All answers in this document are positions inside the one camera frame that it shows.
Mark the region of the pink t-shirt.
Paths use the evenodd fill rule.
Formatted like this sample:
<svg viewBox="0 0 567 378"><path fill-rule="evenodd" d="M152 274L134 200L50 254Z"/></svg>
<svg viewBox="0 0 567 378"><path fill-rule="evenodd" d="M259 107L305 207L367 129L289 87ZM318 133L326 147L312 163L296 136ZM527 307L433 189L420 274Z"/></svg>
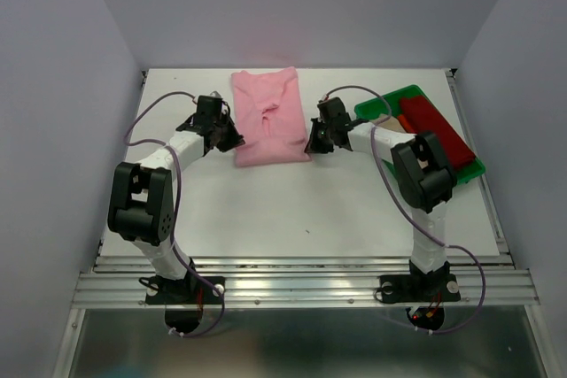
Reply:
<svg viewBox="0 0 567 378"><path fill-rule="evenodd" d="M231 75L238 132L245 144L236 148L238 167L308 162L307 128L293 67L271 73Z"/></svg>

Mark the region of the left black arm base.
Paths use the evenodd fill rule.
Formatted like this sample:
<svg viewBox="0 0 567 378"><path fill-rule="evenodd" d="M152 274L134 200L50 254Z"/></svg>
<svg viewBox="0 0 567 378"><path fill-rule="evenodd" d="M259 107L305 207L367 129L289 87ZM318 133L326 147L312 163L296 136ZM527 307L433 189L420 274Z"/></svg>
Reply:
<svg viewBox="0 0 567 378"><path fill-rule="evenodd" d="M195 269L180 280L161 276L141 277L145 288L144 303L164 307L164 323L170 335L181 338L204 336L217 327L225 312L224 276L203 277ZM219 306L219 316L209 325L204 323L206 306Z"/></svg>

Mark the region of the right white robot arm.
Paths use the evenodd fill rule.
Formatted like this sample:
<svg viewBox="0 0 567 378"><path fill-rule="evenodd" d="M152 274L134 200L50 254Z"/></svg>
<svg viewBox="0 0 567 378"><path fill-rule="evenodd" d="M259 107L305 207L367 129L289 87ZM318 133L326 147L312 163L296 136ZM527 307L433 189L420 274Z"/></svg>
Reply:
<svg viewBox="0 0 567 378"><path fill-rule="evenodd" d="M400 133L353 120L337 97L320 101L317 108L305 152L327 154L342 148L374 158L392 200L414 228L409 291L429 297L439 289L438 276L449 272L445 222L456 186L440 140L432 132Z"/></svg>

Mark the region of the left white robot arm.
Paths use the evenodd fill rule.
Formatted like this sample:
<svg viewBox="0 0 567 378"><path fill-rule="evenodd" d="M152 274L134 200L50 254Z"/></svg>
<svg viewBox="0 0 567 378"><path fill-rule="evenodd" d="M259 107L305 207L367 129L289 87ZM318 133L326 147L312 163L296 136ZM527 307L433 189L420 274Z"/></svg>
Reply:
<svg viewBox="0 0 567 378"><path fill-rule="evenodd" d="M156 275L167 280L167 292L176 301L191 300L197 280L191 259L175 241L175 225L181 203L182 174L210 151L227 152L245 144L221 95L193 96L188 92L167 93L150 104L153 108L171 96L186 96L196 111L175 128L168 141L131 139L134 125L124 135L129 147L158 146L152 154L134 163L119 163L113 175L108 228L140 250Z"/></svg>

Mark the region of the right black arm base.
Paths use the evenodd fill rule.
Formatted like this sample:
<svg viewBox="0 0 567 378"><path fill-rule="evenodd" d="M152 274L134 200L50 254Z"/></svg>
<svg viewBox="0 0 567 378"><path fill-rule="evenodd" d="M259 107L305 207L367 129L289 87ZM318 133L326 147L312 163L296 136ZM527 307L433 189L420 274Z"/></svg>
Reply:
<svg viewBox="0 0 567 378"><path fill-rule="evenodd" d="M446 317L442 304L460 301L461 293L448 261L428 273L409 262L407 274L380 275L373 297L385 305L409 304L406 315L410 324L436 334L442 333Z"/></svg>

